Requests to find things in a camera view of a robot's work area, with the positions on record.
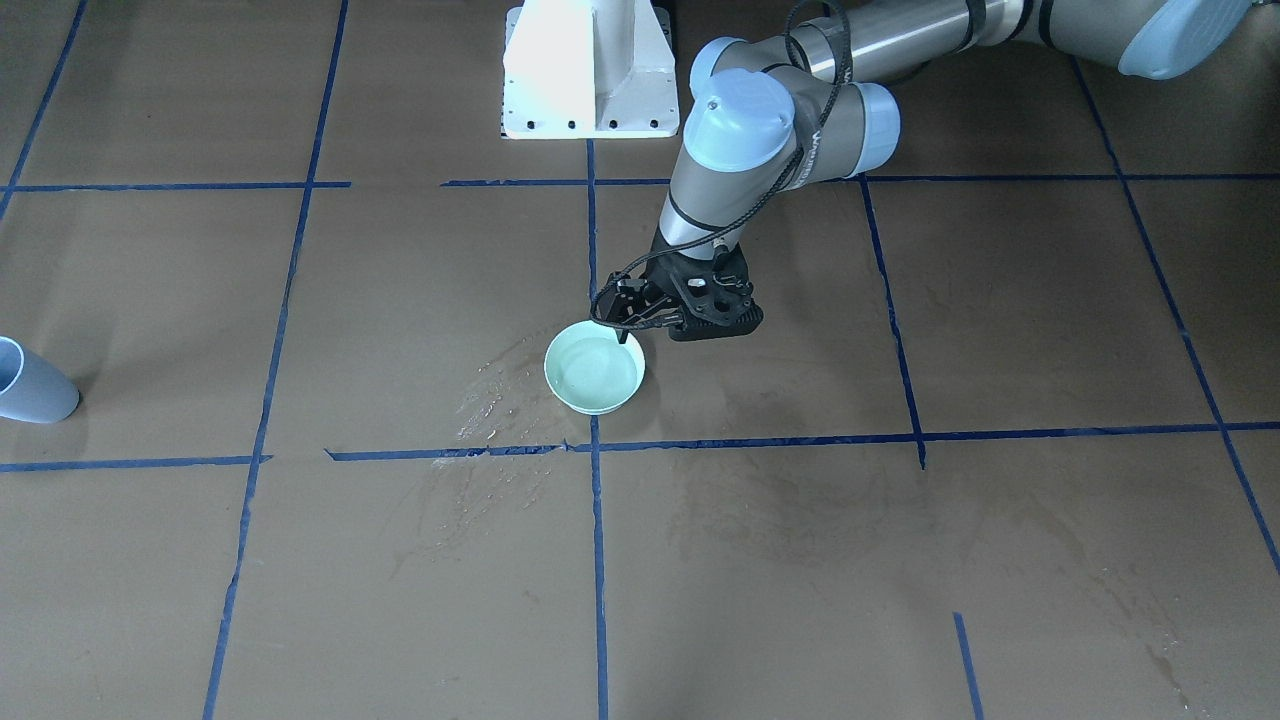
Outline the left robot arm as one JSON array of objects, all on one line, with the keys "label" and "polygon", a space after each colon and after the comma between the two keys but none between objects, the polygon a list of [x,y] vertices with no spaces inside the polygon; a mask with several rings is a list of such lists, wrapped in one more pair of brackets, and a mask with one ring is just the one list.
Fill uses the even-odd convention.
[{"label": "left robot arm", "polygon": [[677,342],[753,333],[763,320],[740,238],[777,195],[886,164],[901,135],[887,88],[933,60],[1009,41],[1125,76],[1171,79],[1204,61],[1248,1],[869,1],[758,42],[695,56],[692,108],[650,250],[613,272],[589,316],[604,337],[666,329]]}]

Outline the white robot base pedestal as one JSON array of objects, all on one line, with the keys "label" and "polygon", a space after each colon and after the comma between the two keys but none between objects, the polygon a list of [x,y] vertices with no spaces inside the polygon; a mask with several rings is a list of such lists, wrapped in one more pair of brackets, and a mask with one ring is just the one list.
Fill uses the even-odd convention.
[{"label": "white robot base pedestal", "polygon": [[508,140],[668,138],[680,128],[672,12],[658,1],[526,1],[506,14]]}]

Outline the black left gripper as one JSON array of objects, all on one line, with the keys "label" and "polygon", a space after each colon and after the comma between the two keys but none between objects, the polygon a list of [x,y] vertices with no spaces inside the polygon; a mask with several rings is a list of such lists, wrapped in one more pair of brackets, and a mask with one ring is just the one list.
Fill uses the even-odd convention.
[{"label": "black left gripper", "polygon": [[[660,301],[660,292],[675,305],[652,306]],[[618,345],[640,331],[668,327],[668,337],[675,342],[746,336],[764,319],[753,292],[741,249],[712,260],[669,252],[652,259],[645,277],[611,275],[600,291],[602,307],[648,309],[622,318],[602,315],[593,307],[591,320],[611,328]]]}]

